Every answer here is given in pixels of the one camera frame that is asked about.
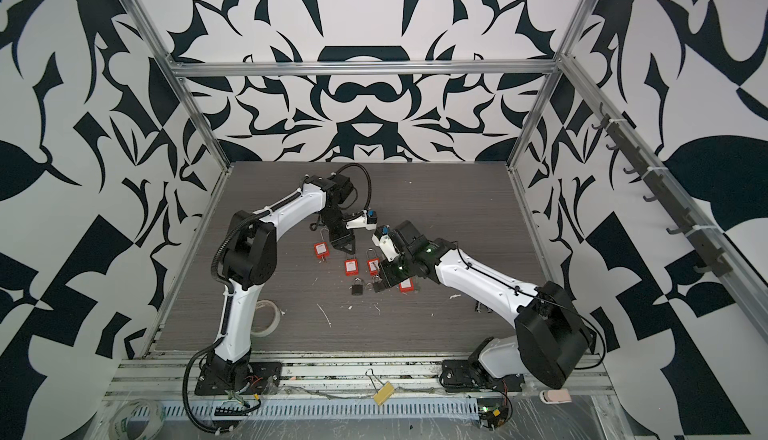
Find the red padlock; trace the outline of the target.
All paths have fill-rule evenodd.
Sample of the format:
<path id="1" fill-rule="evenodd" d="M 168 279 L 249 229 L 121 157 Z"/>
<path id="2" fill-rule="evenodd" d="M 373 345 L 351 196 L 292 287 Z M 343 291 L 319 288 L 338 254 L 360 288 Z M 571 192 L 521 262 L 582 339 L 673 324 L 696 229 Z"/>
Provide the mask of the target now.
<path id="1" fill-rule="evenodd" d="M 401 293 L 410 293 L 417 289 L 415 281 L 412 278 L 408 278 L 400 282 L 398 284 L 398 288 Z"/>
<path id="2" fill-rule="evenodd" d="M 345 252 L 343 267 L 346 276 L 356 276 L 359 273 L 358 259 L 354 252 Z"/>
<path id="3" fill-rule="evenodd" d="M 366 265 L 371 277 L 376 277 L 380 273 L 380 256 L 374 248 L 368 248 L 366 251 Z"/>
<path id="4" fill-rule="evenodd" d="M 320 242 L 317 242 L 313 246 L 315 256 L 321 263 L 326 262 L 330 255 L 329 243 L 326 238 L 326 231 L 327 229 L 325 227 L 320 228 Z"/>

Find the small black padlock back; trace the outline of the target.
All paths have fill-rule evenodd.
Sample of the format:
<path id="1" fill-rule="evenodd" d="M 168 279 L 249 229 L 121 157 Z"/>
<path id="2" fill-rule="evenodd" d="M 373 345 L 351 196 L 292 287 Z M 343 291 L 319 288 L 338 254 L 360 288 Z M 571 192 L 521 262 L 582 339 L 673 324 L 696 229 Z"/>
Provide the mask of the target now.
<path id="1" fill-rule="evenodd" d="M 361 278 L 355 278 L 350 286 L 350 293 L 353 296 L 361 296 L 365 291 L 365 283 Z"/>

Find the small black padlock front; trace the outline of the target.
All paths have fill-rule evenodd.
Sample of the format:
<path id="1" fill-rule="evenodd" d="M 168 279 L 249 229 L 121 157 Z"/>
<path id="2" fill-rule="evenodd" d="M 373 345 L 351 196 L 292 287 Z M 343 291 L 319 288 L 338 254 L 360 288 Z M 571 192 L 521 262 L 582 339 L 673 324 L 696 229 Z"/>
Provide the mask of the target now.
<path id="1" fill-rule="evenodd" d="M 375 293 L 379 293 L 385 290 L 384 283 L 381 279 L 375 279 L 372 282 L 372 289 Z"/>

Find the clear tape roll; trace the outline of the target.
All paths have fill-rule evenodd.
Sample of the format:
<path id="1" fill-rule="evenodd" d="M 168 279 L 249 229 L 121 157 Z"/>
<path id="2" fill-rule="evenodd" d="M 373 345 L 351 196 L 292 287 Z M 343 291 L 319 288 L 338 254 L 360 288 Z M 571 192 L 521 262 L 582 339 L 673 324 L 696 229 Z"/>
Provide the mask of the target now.
<path id="1" fill-rule="evenodd" d="M 157 439 L 165 424 L 163 405 L 154 400 L 131 400 L 109 415 L 94 439 Z"/>

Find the small black padlock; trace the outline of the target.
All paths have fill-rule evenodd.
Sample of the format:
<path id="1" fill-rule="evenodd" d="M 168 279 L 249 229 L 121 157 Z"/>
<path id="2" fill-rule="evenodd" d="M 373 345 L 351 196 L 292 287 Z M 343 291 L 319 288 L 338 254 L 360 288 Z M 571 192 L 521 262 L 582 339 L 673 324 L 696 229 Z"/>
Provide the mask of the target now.
<path id="1" fill-rule="evenodd" d="M 365 283 L 361 278 L 355 278 L 350 286 L 350 293 L 353 296 L 361 296 L 365 291 Z"/>
<path id="2" fill-rule="evenodd" d="M 385 290 L 384 283 L 381 279 L 375 279 L 372 282 L 372 289 L 375 293 L 379 293 Z"/>

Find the pink white small object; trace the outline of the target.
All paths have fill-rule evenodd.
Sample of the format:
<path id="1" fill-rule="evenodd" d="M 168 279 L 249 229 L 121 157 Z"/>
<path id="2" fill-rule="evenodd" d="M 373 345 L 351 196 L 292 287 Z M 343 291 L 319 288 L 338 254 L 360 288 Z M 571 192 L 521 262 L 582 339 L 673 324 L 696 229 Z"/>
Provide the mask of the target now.
<path id="1" fill-rule="evenodd" d="M 546 405 L 568 404 L 573 401 L 568 389 L 545 390 L 539 393 L 539 399 Z"/>

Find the red padlock front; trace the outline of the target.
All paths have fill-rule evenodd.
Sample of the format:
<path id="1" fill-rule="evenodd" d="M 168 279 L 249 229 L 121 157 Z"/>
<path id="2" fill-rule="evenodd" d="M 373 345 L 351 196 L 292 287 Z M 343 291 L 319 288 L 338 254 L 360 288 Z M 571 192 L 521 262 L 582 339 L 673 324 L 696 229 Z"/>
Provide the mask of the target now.
<path id="1" fill-rule="evenodd" d="M 398 288 L 401 293 L 410 293 L 417 289 L 415 281 L 412 278 L 408 278 L 400 282 L 398 284 Z"/>

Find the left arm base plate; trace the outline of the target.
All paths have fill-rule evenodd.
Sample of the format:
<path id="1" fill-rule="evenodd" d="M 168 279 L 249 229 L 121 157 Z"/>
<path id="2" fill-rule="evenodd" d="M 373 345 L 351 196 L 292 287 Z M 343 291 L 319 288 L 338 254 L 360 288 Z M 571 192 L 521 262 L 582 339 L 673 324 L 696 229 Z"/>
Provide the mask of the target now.
<path id="1" fill-rule="evenodd" d="M 197 396 L 217 396 L 231 392 L 263 394 L 272 386 L 280 384 L 282 367 L 281 362 L 275 361 L 232 363 L 215 357 L 206 362 L 197 375 L 194 393 Z"/>

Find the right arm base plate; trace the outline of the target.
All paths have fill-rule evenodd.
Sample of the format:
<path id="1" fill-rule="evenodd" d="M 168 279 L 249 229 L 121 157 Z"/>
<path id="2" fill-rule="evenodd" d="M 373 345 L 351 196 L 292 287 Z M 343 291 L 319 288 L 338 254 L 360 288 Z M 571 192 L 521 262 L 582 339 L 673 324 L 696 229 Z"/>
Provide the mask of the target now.
<path id="1" fill-rule="evenodd" d="M 449 393 L 493 390 L 521 392 L 525 382 L 522 374 L 492 377 L 478 361 L 443 360 L 438 377 L 441 387 Z"/>

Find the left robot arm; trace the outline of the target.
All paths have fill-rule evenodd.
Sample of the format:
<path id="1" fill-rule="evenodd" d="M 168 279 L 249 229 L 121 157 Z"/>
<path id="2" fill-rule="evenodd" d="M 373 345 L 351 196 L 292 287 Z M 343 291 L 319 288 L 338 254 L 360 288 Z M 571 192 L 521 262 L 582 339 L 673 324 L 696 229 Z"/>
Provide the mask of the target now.
<path id="1" fill-rule="evenodd" d="M 213 278 L 224 285 L 224 303 L 216 339 L 204 352 L 206 379 L 214 378 L 234 390 L 246 386 L 256 304 L 276 270 L 282 235 L 317 214 L 328 229 L 330 246 L 347 254 L 355 252 L 355 234 L 349 225 L 353 217 L 342 209 L 354 191 L 345 175 L 312 175 L 282 200 L 233 216 L 211 264 Z"/>

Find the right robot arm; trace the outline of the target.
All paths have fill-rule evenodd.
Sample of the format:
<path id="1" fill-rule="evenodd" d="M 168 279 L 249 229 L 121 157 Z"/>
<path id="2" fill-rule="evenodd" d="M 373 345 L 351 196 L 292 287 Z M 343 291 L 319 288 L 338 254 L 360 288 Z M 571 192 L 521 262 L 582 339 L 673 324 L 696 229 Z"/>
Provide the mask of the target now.
<path id="1" fill-rule="evenodd" d="M 514 328 L 513 336 L 484 340 L 467 360 L 452 367 L 451 390 L 493 389 L 524 373 L 560 389 L 595 340 L 566 291 L 554 282 L 537 286 L 505 275 L 472 258 L 456 242 L 428 239 L 410 221 L 376 228 L 373 243 L 385 256 L 375 290 L 414 277 L 429 279 L 471 297 Z"/>

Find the small electronics board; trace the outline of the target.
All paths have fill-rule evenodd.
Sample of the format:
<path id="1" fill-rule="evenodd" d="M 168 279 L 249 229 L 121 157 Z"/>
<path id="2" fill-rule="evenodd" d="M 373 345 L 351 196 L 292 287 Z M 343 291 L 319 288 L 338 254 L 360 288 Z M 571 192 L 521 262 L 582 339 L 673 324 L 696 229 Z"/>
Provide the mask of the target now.
<path id="1" fill-rule="evenodd" d="M 504 426 L 512 417 L 513 407 L 508 397 L 480 398 L 478 405 L 478 423 L 481 428 L 496 430 Z"/>

